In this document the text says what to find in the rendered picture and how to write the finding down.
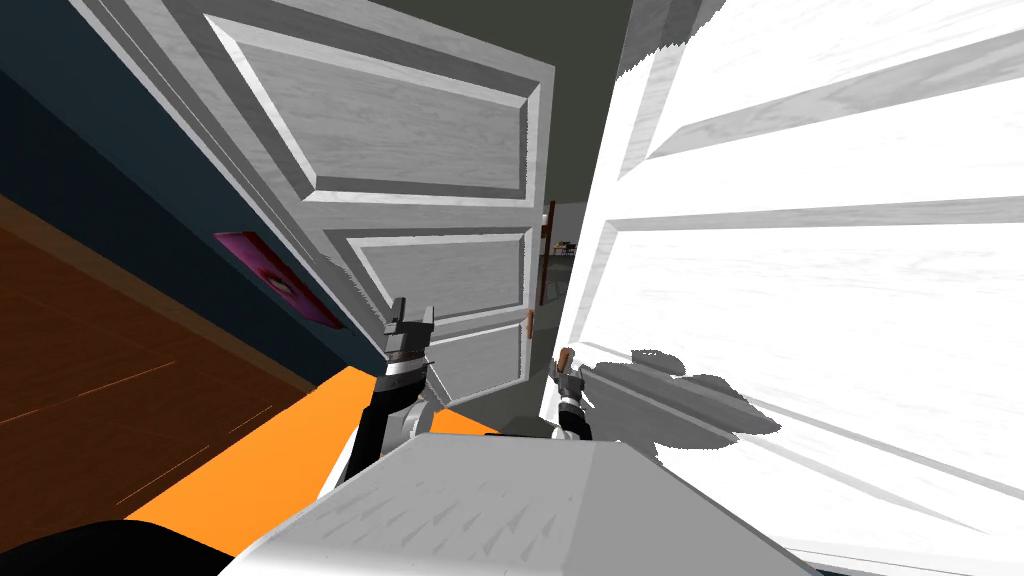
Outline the pink wall picture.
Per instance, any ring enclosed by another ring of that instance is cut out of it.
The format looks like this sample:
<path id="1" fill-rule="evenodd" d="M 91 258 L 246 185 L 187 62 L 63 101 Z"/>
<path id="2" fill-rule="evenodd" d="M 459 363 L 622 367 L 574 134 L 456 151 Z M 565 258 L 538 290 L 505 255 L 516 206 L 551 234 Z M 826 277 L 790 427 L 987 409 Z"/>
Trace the pink wall picture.
<path id="1" fill-rule="evenodd" d="M 303 318 L 332 329 L 343 324 L 256 232 L 215 233 L 213 237 Z"/>

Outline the white panelled door leaf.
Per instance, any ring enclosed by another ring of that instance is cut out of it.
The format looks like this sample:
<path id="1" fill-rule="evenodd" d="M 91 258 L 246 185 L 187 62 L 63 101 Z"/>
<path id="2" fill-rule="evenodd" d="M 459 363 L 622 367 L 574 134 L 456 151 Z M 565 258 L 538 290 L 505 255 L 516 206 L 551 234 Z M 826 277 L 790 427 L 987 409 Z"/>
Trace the white panelled door leaf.
<path id="1" fill-rule="evenodd" d="M 557 342 L 807 563 L 1024 576 L 1024 0 L 631 0 Z"/>

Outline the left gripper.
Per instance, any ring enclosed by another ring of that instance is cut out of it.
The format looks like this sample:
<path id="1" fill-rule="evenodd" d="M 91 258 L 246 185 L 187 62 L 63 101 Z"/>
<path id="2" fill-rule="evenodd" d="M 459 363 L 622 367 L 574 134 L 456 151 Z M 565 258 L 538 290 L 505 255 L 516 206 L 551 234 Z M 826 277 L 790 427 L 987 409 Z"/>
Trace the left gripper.
<path id="1" fill-rule="evenodd" d="M 406 321 L 407 298 L 396 297 L 389 323 L 384 327 L 384 354 L 388 364 L 422 358 L 430 346 L 435 327 L 435 307 L 428 306 L 419 322 Z"/>

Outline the grey panelled door leaf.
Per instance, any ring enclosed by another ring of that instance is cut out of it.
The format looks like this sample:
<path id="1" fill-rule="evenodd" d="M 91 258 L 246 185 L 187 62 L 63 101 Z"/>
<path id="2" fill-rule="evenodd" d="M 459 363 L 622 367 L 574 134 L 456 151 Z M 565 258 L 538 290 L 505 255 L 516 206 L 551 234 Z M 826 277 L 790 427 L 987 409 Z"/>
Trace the grey panelled door leaf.
<path id="1" fill-rule="evenodd" d="M 70 0 L 377 347 L 446 406 L 529 377 L 554 70 L 370 0 Z"/>

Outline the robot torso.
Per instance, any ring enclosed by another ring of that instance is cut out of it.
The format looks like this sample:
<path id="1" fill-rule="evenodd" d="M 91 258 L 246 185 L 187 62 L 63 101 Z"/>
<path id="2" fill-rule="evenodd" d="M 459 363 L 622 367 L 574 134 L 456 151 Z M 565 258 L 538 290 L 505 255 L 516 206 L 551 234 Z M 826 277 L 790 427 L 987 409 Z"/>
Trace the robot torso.
<path id="1" fill-rule="evenodd" d="M 818 576 L 632 447 L 425 434 L 220 576 Z"/>

